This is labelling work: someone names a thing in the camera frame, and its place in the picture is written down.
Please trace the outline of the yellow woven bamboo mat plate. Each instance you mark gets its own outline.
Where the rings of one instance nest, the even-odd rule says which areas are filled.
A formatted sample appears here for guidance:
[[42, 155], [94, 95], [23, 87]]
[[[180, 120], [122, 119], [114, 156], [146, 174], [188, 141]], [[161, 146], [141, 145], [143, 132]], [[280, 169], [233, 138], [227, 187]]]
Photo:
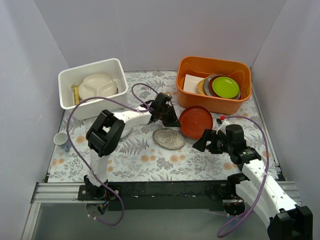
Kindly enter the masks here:
[[74, 105], [77, 105], [77, 104], [80, 103], [80, 100], [81, 100], [80, 94], [79, 94], [79, 87], [78, 87], [77, 85], [73, 84], [73, 85], [71, 86], [71, 88], [72, 88], [72, 93], [73, 93], [73, 102], [74, 102]]

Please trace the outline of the white deep bowl plate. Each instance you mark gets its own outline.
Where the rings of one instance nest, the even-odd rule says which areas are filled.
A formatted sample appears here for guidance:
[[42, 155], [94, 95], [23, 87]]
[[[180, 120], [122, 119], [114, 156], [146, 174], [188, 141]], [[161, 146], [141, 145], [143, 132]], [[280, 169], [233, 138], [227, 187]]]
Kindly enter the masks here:
[[125, 136], [127, 136], [131, 130], [132, 130], [131, 128], [124, 128], [121, 134], [121, 138], [124, 138]]

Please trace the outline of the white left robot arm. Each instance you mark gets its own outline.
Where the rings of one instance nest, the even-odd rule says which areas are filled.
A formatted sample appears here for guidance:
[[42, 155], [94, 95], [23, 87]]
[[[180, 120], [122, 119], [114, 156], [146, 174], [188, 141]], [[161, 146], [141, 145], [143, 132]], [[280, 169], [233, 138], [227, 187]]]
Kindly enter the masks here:
[[95, 200], [106, 196], [107, 189], [103, 184], [108, 182], [109, 156], [116, 150], [121, 138], [136, 126], [157, 121], [162, 121], [165, 127], [181, 126], [172, 105], [172, 96], [163, 92], [137, 108], [119, 112], [106, 109], [98, 115], [86, 134], [90, 148], [90, 164], [89, 173], [84, 176], [86, 190]]

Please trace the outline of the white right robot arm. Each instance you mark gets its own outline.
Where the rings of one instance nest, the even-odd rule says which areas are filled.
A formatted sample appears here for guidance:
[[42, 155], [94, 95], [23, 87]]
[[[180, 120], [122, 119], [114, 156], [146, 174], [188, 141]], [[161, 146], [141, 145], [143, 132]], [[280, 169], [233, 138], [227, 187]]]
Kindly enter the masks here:
[[307, 206], [299, 206], [269, 175], [269, 165], [258, 152], [247, 146], [243, 128], [238, 124], [223, 123], [217, 131], [206, 129], [193, 144], [200, 152], [227, 153], [241, 175], [226, 186], [232, 199], [242, 198], [266, 226], [271, 240], [313, 239], [313, 214]]

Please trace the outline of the red lacquer round plate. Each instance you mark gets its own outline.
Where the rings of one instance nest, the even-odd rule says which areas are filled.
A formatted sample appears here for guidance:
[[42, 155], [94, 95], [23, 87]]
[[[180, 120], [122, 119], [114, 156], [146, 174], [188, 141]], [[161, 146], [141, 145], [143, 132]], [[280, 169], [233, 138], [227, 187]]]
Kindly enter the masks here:
[[186, 108], [179, 116], [181, 132], [188, 138], [200, 139], [206, 129], [213, 128], [211, 113], [202, 106]]

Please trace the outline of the beige divided plate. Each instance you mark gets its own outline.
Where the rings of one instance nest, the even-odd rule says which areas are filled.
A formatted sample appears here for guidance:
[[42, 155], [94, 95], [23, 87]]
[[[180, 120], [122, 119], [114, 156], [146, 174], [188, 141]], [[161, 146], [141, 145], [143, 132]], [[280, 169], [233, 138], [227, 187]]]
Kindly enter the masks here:
[[112, 77], [105, 73], [95, 73], [84, 78], [78, 87], [82, 100], [91, 97], [110, 97], [118, 93], [118, 86]]

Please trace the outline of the speckled oval ceramic plate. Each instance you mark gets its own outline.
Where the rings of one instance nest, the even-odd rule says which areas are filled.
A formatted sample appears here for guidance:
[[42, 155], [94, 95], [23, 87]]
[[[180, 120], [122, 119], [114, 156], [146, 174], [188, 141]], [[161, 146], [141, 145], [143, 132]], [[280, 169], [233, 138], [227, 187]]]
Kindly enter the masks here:
[[178, 150], [186, 144], [185, 137], [171, 128], [160, 128], [153, 132], [154, 142], [167, 150]]

